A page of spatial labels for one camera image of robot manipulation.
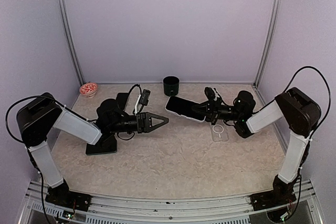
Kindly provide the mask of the clear phone case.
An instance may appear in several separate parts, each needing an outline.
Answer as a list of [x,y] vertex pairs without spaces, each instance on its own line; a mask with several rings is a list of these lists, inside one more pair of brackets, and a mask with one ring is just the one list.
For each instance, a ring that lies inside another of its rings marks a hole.
[[217,123],[210,126],[212,140],[214,142],[228,142],[228,131],[226,125],[223,123]]

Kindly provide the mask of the black phone bottom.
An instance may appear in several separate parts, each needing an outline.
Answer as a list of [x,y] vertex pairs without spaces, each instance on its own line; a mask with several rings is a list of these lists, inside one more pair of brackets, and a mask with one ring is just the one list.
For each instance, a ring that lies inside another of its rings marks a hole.
[[101,155],[117,152],[117,140],[114,134],[102,135],[95,145],[86,145],[86,155]]

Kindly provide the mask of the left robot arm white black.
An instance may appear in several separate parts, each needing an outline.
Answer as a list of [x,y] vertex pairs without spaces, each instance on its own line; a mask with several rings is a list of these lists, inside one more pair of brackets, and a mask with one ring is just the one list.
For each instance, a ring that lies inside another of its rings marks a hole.
[[23,143],[48,184],[48,193],[66,206],[73,201],[73,193],[57,168],[47,136],[53,129],[60,130],[86,142],[86,155],[110,154],[117,151],[119,133],[150,133],[169,119],[150,112],[125,111],[128,95],[118,94],[106,99],[96,109],[98,118],[91,122],[59,103],[48,92],[36,96],[16,115]]

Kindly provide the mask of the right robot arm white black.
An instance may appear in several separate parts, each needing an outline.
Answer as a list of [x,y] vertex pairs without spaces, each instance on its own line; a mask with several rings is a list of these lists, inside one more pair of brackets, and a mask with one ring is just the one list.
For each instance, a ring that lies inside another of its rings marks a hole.
[[300,89],[293,87],[278,94],[271,102],[255,111],[253,95],[239,91],[232,105],[215,95],[212,88],[205,88],[207,101],[196,104],[192,110],[205,117],[212,125],[217,121],[232,121],[236,133],[248,138],[264,128],[283,120],[288,127],[288,141],[283,164],[275,176],[268,199],[273,205],[290,198],[293,186],[305,162],[311,138],[319,127],[320,106]]

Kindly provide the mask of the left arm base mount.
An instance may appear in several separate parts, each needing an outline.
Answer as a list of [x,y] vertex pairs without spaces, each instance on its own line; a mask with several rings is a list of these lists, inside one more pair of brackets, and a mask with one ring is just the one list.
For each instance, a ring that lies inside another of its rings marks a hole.
[[56,206],[87,212],[92,196],[74,191],[68,191],[65,196],[55,196],[48,193],[45,200]]

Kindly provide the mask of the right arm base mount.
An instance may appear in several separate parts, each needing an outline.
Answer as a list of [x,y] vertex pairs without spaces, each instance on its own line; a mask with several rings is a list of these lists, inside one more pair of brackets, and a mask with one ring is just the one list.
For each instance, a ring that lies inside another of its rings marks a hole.
[[266,191],[262,193],[252,194],[250,196],[251,204],[254,211],[264,210],[268,208],[278,207],[296,201],[294,193],[276,197],[273,191]]

